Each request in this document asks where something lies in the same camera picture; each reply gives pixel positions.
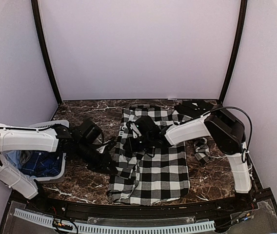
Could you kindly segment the black white plaid shirt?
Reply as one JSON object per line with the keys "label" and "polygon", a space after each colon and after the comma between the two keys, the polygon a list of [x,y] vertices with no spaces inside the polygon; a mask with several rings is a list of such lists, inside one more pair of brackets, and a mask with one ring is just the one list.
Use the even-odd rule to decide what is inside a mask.
{"label": "black white plaid shirt", "polygon": [[161,129],[191,117],[174,109],[152,105],[133,105],[122,110],[121,124],[113,160],[117,174],[110,177],[107,195],[114,204],[151,206],[188,195],[188,174],[185,143],[170,148],[150,148],[132,153],[124,149],[132,136],[126,127],[129,121],[150,116]]}

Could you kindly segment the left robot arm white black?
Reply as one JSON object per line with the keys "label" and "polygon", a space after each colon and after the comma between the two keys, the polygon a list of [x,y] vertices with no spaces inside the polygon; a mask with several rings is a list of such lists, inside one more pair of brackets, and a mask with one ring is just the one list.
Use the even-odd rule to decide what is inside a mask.
{"label": "left robot arm white black", "polygon": [[103,138],[103,132],[89,119],[76,127],[66,120],[29,127],[0,124],[0,181],[46,213],[51,201],[42,194],[40,182],[63,175],[67,154],[79,156],[91,171],[117,172],[109,153],[114,139],[96,144],[98,137]]}

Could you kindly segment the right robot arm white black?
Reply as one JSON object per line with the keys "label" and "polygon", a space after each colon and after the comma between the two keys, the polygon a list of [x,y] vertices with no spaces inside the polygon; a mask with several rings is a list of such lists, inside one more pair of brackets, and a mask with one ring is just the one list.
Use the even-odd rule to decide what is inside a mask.
{"label": "right robot arm white black", "polygon": [[250,204],[247,193],[252,182],[247,163],[251,139],[245,135],[245,126],[231,112],[231,107],[218,105],[212,110],[183,123],[173,123],[160,128],[150,116],[142,116],[126,124],[130,137],[124,148],[139,152],[151,147],[164,148],[201,137],[212,137],[218,149],[229,160],[234,177],[235,192],[231,207],[241,212]]}

